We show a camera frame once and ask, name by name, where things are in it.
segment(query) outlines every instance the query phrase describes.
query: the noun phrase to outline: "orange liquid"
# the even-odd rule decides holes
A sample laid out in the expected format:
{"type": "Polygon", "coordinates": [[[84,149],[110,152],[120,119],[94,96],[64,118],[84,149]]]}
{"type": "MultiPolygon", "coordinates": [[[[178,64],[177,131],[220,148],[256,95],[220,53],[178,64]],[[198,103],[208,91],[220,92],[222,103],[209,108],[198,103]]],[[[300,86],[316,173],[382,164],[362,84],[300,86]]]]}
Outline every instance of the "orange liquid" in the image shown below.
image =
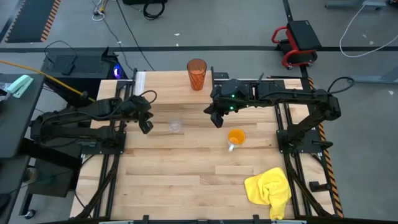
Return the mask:
{"type": "Polygon", "coordinates": [[[228,133],[228,140],[230,143],[235,145],[243,144],[246,140],[246,135],[244,134],[242,129],[234,128],[228,133]]]}

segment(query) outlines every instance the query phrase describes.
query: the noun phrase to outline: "blue light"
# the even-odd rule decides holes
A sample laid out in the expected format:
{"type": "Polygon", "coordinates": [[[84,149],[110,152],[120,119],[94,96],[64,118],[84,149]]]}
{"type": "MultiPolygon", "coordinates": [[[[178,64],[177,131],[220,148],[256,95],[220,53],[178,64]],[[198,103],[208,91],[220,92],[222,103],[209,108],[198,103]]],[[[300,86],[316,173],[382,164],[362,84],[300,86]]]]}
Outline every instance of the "blue light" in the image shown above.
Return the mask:
{"type": "Polygon", "coordinates": [[[120,66],[119,63],[117,63],[114,67],[113,67],[113,76],[116,79],[121,79],[121,74],[122,74],[122,68],[120,66]]]}

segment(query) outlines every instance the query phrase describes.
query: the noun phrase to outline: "white cable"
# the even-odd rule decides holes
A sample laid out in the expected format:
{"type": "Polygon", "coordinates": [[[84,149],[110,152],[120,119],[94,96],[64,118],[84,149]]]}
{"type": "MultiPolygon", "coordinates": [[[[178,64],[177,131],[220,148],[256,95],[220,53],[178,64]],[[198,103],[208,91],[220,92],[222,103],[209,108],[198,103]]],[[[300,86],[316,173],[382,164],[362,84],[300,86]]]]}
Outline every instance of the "white cable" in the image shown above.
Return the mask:
{"type": "Polygon", "coordinates": [[[378,50],[382,49],[383,47],[386,47],[387,45],[393,43],[396,39],[398,39],[398,35],[397,35],[396,37],[393,38],[392,41],[386,43],[385,45],[383,45],[383,46],[381,46],[381,47],[379,47],[379,48],[377,48],[377,49],[371,50],[371,51],[369,51],[369,52],[363,53],[363,54],[361,54],[361,55],[347,55],[346,53],[344,53],[344,52],[343,52],[343,48],[341,48],[341,42],[343,41],[344,36],[346,35],[346,33],[347,33],[349,27],[351,26],[351,24],[352,24],[353,21],[355,20],[356,16],[362,11],[362,9],[363,9],[365,6],[366,6],[366,5],[364,4],[364,5],[362,6],[362,8],[355,14],[355,16],[353,17],[353,19],[351,20],[351,22],[349,22],[349,24],[348,24],[348,26],[347,26],[347,29],[344,31],[343,36],[341,36],[340,43],[339,43],[339,47],[340,47],[341,53],[342,53],[344,56],[346,56],[346,57],[349,57],[349,58],[357,58],[357,57],[362,57],[362,56],[368,55],[368,54],[370,54],[370,53],[373,53],[373,52],[375,52],[375,51],[378,51],[378,50]]]}
{"type": "Polygon", "coordinates": [[[103,14],[103,13],[98,9],[98,6],[100,5],[101,1],[102,1],[102,0],[99,0],[98,3],[97,3],[97,5],[94,7],[93,15],[92,15],[92,17],[91,17],[91,19],[94,20],[94,21],[102,21],[103,19],[105,19],[105,14],[103,14]],[[95,13],[98,13],[98,14],[101,16],[101,18],[100,18],[100,19],[95,19],[95,18],[94,18],[95,13]]]}

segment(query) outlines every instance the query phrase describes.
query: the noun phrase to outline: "red stool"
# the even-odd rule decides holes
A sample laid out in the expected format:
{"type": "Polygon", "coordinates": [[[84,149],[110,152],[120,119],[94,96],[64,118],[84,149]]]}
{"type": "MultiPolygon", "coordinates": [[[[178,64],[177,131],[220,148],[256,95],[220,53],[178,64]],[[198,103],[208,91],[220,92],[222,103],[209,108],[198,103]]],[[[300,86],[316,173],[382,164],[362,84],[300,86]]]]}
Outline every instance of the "red stool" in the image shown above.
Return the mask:
{"type": "Polygon", "coordinates": [[[282,65],[288,70],[294,66],[312,66],[317,60],[317,49],[321,47],[317,35],[308,21],[292,21],[287,26],[275,30],[272,42],[278,44],[277,49],[283,51],[282,65]],[[280,30],[286,30],[287,40],[275,40],[280,30]]]}

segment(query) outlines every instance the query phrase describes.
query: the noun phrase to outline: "black mat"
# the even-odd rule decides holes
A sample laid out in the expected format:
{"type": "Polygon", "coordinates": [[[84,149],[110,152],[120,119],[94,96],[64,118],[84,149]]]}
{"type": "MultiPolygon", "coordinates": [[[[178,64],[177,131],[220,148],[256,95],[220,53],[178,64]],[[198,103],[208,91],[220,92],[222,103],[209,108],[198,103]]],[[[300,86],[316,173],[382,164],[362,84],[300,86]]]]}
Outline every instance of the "black mat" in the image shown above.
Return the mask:
{"type": "Polygon", "coordinates": [[[30,43],[47,40],[59,5],[60,0],[24,0],[6,42],[30,43]]]}

